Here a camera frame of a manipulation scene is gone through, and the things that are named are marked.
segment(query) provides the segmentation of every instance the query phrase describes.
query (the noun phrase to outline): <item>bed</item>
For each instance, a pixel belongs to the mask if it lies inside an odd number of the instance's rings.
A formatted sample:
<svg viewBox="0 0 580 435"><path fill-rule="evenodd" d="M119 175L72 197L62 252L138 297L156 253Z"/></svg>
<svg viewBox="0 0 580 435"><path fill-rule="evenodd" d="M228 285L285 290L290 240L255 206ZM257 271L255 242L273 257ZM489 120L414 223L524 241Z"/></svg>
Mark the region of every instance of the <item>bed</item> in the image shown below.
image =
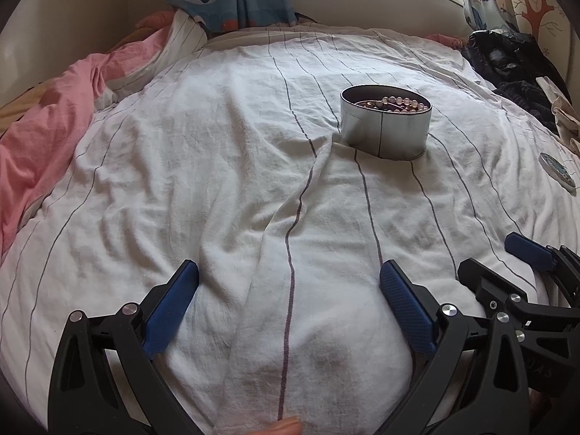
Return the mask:
<svg viewBox="0 0 580 435"><path fill-rule="evenodd" d="M151 61L105 83L62 177L8 247L4 234L0 369L42 425L69 312L114 313L185 258L201 286L156 363L205 433L279 415L300 415L307 433L372 433L412 369L377 288L386 259L466 314L482 315L456 281L469 257L532 302L558 300L502 243L519 231L578 250L578 199L537 158L576 180L579 162L459 52L312 22L208 42L178 12ZM341 140L340 92L370 83L432 101L422 157L378 159Z"/></svg>

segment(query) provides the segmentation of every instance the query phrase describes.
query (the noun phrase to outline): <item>metal tin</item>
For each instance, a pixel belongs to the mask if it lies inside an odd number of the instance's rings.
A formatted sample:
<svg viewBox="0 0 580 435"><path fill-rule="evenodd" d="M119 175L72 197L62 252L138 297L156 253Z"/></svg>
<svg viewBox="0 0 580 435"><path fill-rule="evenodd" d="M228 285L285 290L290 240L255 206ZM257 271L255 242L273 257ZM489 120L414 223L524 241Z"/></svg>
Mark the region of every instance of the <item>metal tin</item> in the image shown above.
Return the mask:
<svg viewBox="0 0 580 435"><path fill-rule="evenodd" d="M365 100L384 97L411 98L423 103L421 112L387 112L357 106ZM390 160L412 160L427 145L431 103L418 93L395 86L356 85L340 94L340 133L351 146Z"/></svg>

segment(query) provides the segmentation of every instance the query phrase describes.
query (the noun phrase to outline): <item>metal screw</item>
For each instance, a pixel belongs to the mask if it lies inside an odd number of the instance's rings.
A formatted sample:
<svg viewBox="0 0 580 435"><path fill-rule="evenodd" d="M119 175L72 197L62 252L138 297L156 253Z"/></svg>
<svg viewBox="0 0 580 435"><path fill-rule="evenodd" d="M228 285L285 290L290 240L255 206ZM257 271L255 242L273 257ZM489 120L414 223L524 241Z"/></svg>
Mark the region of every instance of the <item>metal screw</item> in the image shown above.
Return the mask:
<svg viewBox="0 0 580 435"><path fill-rule="evenodd" d="M78 322L80 319L82 319L82 312L80 311L71 312L71 315L69 315L69 319L71 319L71 322Z"/></svg>
<svg viewBox="0 0 580 435"><path fill-rule="evenodd" d="M124 315L133 315L135 312L137 312L137 304L129 303L123 306Z"/></svg>
<svg viewBox="0 0 580 435"><path fill-rule="evenodd" d="M443 304L441 307L443 314L453 317L457 314L457 308L453 304Z"/></svg>
<svg viewBox="0 0 580 435"><path fill-rule="evenodd" d="M504 324L509 322L509 316L505 312L498 312L498 321L503 322Z"/></svg>

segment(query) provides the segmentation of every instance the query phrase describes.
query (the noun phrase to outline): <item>pink blanket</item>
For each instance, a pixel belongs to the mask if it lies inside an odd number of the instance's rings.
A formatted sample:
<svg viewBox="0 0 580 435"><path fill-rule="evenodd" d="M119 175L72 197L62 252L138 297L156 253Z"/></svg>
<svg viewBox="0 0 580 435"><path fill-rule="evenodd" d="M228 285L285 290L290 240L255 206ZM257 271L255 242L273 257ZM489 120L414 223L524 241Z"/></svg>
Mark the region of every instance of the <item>pink blanket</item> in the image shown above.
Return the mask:
<svg viewBox="0 0 580 435"><path fill-rule="evenodd" d="M465 45L459 37L444 36L443 34L430 34L429 36L425 36L425 39L439 42L440 44L455 50L461 50Z"/></svg>
<svg viewBox="0 0 580 435"><path fill-rule="evenodd" d="M50 193L65 174L107 83L150 63L166 44L169 31L170 27L163 28L111 54L91 54L74 63L0 139L2 261L25 211Z"/></svg>

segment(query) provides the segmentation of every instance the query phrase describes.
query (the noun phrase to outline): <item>beige cloth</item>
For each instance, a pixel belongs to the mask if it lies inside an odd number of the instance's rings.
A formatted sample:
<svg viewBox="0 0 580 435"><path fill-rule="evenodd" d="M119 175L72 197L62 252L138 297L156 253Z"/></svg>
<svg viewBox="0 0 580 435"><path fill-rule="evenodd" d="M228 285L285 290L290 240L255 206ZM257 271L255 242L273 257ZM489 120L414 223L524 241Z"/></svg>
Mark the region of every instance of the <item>beige cloth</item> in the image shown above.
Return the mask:
<svg viewBox="0 0 580 435"><path fill-rule="evenodd" d="M580 117L566 96L548 77L538 77L536 81L552 103L552 114L556 118L556 129L560 136L558 141L580 157Z"/></svg>
<svg viewBox="0 0 580 435"><path fill-rule="evenodd" d="M42 95L47 90L49 81L30 88L4 107L0 108L0 134L2 134L14 121L18 121L24 113L40 101Z"/></svg>

